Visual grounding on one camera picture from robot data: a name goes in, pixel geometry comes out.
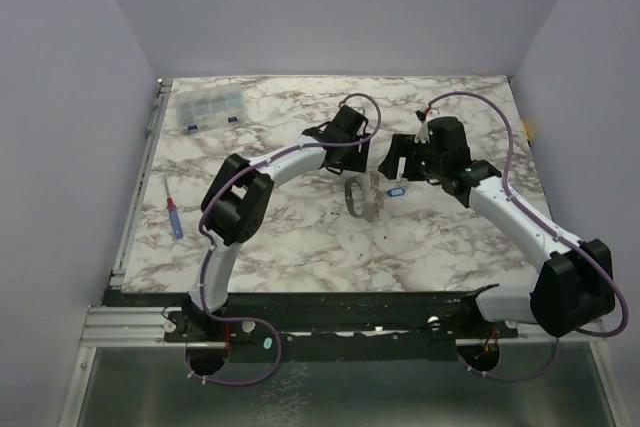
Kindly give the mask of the blue key tag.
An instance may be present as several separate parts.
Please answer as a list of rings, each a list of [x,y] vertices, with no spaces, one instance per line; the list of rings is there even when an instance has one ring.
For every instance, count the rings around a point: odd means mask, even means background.
[[[400,196],[404,196],[405,194],[406,194],[406,189],[403,187],[395,187],[387,191],[387,195],[389,197],[400,197]]]

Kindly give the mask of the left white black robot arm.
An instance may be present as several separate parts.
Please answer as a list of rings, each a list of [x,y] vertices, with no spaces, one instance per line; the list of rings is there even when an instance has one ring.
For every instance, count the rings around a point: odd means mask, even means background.
[[[367,126],[363,113],[343,104],[332,120],[304,130],[289,146],[224,160],[201,203],[198,229],[209,246],[189,291],[197,308],[189,313],[186,329],[195,339],[210,341],[220,332],[215,311],[227,301],[239,251],[261,227],[273,192],[312,171],[364,171],[371,139]]]

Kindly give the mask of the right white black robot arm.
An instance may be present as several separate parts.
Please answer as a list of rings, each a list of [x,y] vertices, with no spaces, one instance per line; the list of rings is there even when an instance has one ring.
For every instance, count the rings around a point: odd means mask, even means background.
[[[532,287],[491,286],[459,314],[461,330],[481,338],[496,322],[539,325],[562,337],[613,311],[610,249],[548,224],[540,212],[486,160],[475,160],[455,117],[424,123],[416,134],[395,134],[378,167],[388,179],[426,181],[488,220],[522,252],[538,274]]]

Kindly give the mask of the clear plastic compartment box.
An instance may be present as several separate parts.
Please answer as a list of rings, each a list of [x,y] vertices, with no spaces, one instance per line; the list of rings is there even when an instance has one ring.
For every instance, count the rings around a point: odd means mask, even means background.
[[[185,133],[242,124],[247,119],[243,90],[237,85],[177,94],[176,126]]]

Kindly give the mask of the left aluminium side rail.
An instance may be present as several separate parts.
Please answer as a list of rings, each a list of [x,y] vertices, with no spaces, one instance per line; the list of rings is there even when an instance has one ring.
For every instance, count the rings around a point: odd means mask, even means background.
[[[142,152],[141,163],[138,168],[136,180],[134,182],[133,194],[129,203],[124,230],[122,232],[116,257],[111,268],[111,277],[121,278],[125,275],[126,272],[126,262],[128,259],[130,241],[134,236],[137,216],[140,212],[140,202],[144,196],[144,190],[147,183],[146,176],[148,168],[153,160],[158,139],[158,130],[162,126],[169,96],[173,86],[173,80],[170,78],[158,79],[157,83],[157,95],[151,105],[149,120],[144,130],[145,144]]]

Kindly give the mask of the blue red handled screwdriver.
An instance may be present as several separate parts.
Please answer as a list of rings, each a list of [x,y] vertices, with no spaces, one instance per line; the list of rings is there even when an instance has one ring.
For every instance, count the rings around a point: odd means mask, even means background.
[[[165,194],[166,194],[168,218],[169,218],[169,223],[172,229],[173,237],[176,240],[180,240],[183,238],[184,234],[183,234],[183,230],[182,230],[176,205],[170,193],[168,179],[166,177],[163,178],[163,185],[164,185]]]

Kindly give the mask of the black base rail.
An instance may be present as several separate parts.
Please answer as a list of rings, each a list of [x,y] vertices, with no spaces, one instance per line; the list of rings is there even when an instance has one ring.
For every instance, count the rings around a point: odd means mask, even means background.
[[[188,299],[171,306],[164,339],[210,359],[233,362],[331,362],[429,359],[456,361],[456,343],[513,339],[504,323],[485,321],[476,292],[232,293],[208,317]]]

